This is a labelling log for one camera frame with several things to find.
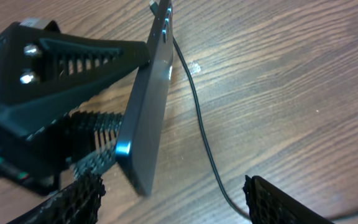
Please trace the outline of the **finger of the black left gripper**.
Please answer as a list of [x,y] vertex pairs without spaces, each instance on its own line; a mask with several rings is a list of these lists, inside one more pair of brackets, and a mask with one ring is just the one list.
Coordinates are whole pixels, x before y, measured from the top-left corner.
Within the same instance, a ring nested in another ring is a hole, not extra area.
[[47,124],[150,60],[144,42],[86,39],[18,23],[0,41],[3,124]]
[[66,134],[76,179],[87,172],[102,175],[116,163],[116,139],[122,120],[120,113],[86,111],[77,111],[67,119]]

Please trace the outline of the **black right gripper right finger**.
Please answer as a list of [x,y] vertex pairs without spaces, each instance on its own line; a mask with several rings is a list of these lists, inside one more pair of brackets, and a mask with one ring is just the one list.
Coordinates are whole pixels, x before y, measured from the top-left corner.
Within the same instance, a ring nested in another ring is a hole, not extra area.
[[253,224],[333,224],[260,176],[243,187]]

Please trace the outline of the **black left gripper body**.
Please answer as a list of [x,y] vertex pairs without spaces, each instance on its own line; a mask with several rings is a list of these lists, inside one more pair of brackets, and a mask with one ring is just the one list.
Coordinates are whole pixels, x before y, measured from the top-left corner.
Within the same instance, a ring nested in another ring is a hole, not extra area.
[[58,122],[73,107],[69,43],[54,20],[0,33],[0,177],[43,196],[60,189],[67,158]]

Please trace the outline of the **black smartphone lit screen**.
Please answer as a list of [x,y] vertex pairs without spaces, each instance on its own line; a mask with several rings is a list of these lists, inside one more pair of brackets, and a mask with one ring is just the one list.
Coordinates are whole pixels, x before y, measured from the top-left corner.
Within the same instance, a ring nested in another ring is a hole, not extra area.
[[161,0],[147,40],[150,62],[138,69],[116,143],[116,160],[135,191],[152,192],[173,63],[173,6]]

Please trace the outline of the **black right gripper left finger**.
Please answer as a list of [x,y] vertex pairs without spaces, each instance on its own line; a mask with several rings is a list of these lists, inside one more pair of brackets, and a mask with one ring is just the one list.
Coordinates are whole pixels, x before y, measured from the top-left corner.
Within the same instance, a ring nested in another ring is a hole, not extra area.
[[105,193],[101,176],[86,173],[9,224],[95,224]]

